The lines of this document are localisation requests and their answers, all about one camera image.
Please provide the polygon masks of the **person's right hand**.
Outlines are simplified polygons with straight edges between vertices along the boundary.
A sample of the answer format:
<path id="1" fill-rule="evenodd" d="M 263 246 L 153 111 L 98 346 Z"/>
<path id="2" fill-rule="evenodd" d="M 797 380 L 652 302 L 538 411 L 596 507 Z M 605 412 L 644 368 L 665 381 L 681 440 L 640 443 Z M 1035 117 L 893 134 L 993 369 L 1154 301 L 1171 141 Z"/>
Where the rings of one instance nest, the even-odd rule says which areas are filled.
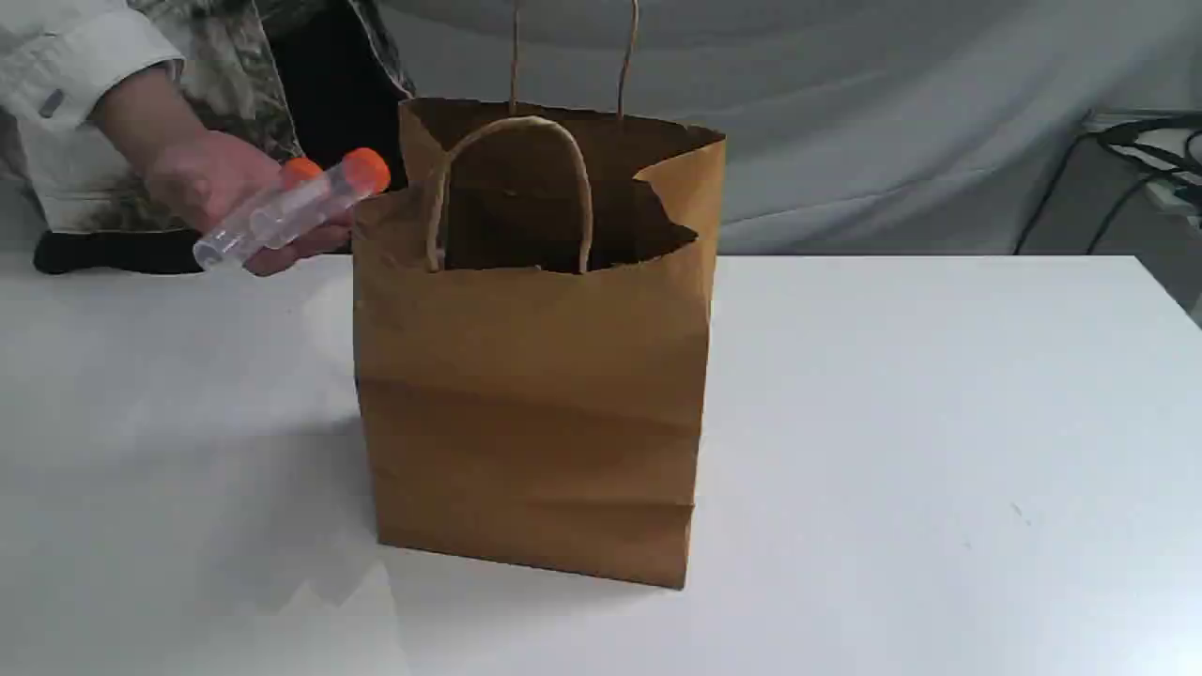
<path id="1" fill-rule="evenodd" d="M 282 178 L 282 165 L 231 134 L 194 130 L 168 134 L 145 148 L 123 153 L 147 192 L 194 230 L 207 235 L 236 206 Z M 280 250 L 263 248 L 244 263 L 267 277 L 349 244 L 349 217 L 338 217 Z"/>

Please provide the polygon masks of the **person's right forearm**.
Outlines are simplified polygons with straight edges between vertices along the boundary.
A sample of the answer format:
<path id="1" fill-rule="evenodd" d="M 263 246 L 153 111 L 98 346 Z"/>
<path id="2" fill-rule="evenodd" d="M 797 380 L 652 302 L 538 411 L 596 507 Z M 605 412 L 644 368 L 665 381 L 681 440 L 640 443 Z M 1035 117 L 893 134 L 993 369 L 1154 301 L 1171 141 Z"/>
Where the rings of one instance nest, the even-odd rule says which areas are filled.
<path id="1" fill-rule="evenodd" d="M 142 69 L 112 85 L 87 120 L 138 172 L 163 150 L 206 131 L 166 65 Z"/>

